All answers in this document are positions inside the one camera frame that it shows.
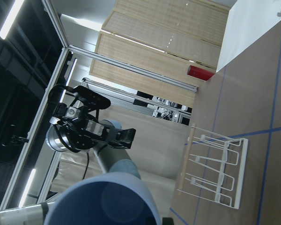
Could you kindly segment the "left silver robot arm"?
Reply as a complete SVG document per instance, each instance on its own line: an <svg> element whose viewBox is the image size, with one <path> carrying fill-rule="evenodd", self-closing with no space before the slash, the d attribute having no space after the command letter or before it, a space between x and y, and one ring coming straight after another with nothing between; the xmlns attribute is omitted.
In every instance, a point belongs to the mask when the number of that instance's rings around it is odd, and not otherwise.
<svg viewBox="0 0 281 225"><path fill-rule="evenodd" d="M122 129L115 120L99 120L89 110L59 103L50 119L47 145L57 152L93 150L104 173L123 172L140 178L137 166L129 157L136 130Z"/></svg>

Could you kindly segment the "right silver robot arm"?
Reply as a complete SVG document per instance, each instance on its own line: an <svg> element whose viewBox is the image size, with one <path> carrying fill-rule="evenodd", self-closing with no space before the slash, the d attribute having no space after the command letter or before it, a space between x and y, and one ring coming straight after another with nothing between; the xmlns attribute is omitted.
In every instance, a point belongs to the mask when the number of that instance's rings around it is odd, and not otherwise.
<svg viewBox="0 0 281 225"><path fill-rule="evenodd" d="M0 225L43 225L54 202L0 210Z"/></svg>

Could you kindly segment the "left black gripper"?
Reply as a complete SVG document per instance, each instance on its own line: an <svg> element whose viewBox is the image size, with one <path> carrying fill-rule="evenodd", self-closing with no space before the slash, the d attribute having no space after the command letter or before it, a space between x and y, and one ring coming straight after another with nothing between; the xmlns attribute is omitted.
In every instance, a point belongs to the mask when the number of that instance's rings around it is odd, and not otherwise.
<svg viewBox="0 0 281 225"><path fill-rule="evenodd" d="M98 117L89 114L107 109L106 106L79 108L72 106L57 106L52 114L49 128L49 147L57 152L80 152L94 147L102 141L104 125L98 122ZM136 129L119 129L112 127L107 135L107 144L115 149L130 149Z"/></svg>

